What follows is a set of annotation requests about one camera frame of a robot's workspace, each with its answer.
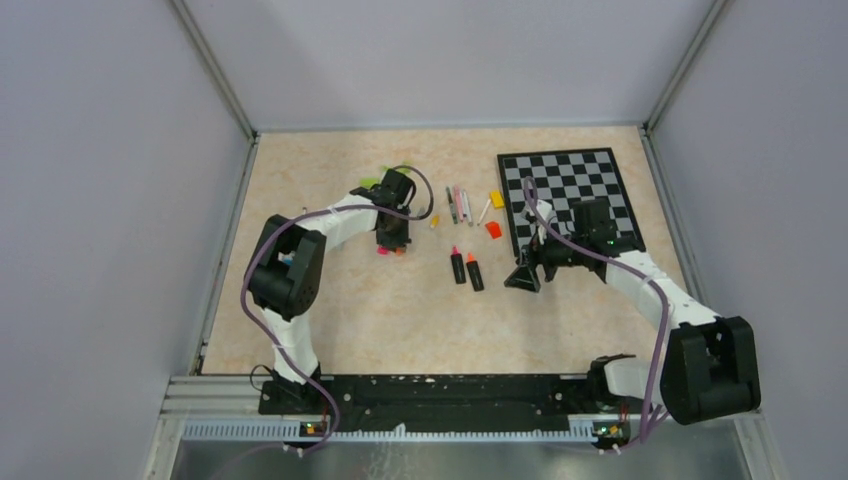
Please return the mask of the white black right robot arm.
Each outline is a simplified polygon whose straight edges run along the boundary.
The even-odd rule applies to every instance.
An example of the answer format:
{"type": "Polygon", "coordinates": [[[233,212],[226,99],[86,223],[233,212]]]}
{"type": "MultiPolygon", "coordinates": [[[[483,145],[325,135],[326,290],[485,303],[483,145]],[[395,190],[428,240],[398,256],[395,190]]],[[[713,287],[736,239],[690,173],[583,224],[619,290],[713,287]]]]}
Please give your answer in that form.
{"type": "Polygon", "coordinates": [[[761,405],[754,331],[740,316],[724,317],[679,287],[630,236],[621,236],[605,199],[576,203],[574,231],[560,234],[544,200],[521,215],[532,236],[520,250],[510,288],[532,292],[566,267],[584,267],[621,293],[656,329],[650,360],[630,354],[596,359],[586,397],[612,412],[626,397],[660,406],[681,425],[756,410],[761,405]]]}

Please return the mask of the green thin pen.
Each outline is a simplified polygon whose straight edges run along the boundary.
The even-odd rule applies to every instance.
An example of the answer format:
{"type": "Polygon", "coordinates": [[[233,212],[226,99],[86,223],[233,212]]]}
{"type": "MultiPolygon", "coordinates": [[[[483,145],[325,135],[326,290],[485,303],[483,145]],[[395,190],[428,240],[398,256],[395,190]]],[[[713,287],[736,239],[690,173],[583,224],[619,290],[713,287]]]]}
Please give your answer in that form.
{"type": "Polygon", "coordinates": [[[446,192],[447,203],[448,203],[451,219],[452,219],[453,224],[456,225],[456,224],[459,223],[459,219],[458,219],[458,214],[457,214],[456,203],[455,203],[455,200],[454,200],[453,191],[452,191],[450,186],[446,186],[445,192],[446,192]]]}

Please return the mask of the pink black highlighter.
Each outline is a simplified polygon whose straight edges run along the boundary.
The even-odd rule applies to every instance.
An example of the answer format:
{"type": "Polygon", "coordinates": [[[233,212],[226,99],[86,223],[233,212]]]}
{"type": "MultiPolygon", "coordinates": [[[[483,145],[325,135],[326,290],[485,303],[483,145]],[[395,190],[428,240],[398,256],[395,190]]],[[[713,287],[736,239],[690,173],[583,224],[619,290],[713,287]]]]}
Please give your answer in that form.
{"type": "Polygon", "coordinates": [[[450,261],[455,283],[458,285],[465,284],[467,282],[467,279],[463,262],[463,255],[456,245],[452,246],[450,261]]]}

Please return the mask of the pink translucent pen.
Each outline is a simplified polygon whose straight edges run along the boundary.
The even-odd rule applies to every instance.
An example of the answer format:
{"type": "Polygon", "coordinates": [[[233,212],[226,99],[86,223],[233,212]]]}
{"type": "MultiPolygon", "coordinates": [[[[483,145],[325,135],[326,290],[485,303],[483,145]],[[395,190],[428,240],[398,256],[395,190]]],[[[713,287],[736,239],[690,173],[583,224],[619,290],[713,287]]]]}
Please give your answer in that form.
{"type": "Polygon", "coordinates": [[[462,190],[458,185],[453,186],[454,205],[456,209],[457,222],[462,224],[465,221],[465,207],[463,202],[462,190]]]}

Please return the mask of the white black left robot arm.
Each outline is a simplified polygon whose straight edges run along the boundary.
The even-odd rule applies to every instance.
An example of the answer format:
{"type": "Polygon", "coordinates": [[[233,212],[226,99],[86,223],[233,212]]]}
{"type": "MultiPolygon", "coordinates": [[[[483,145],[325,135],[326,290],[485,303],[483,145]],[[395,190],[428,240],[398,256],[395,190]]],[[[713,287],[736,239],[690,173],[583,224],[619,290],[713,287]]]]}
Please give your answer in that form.
{"type": "Polygon", "coordinates": [[[318,297],[324,257],[351,238],[372,232],[379,248],[403,252],[411,242],[411,202],[416,183],[389,169],[371,187],[357,187],[330,206],[288,219],[266,221],[243,280],[241,299],[262,317],[275,351],[270,394],[297,413],[319,404],[320,363],[314,352],[308,312],[318,297]]]}

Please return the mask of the orange black highlighter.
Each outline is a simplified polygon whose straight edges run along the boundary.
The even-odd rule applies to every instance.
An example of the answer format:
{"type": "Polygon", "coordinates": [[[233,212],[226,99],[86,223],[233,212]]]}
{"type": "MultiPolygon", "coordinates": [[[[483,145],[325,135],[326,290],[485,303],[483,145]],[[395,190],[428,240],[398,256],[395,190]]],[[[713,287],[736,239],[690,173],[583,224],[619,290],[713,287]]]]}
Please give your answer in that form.
{"type": "Polygon", "coordinates": [[[481,292],[485,289],[479,263],[474,255],[469,252],[465,262],[468,278],[471,281],[472,288],[475,292],[481,292]]]}

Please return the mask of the grey cap white marker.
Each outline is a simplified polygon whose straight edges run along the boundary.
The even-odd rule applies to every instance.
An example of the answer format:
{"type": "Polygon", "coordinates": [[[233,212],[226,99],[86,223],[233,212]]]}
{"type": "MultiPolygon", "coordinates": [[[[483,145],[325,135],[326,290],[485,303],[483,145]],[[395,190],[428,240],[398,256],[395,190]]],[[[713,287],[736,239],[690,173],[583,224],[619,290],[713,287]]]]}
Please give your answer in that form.
{"type": "Polygon", "coordinates": [[[461,196],[462,196],[463,211],[464,211],[465,219],[466,219],[468,225],[470,227],[473,227],[474,226],[473,212],[471,210],[469,195],[468,195],[468,193],[465,189],[463,189],[461,191],[461,196]]]}

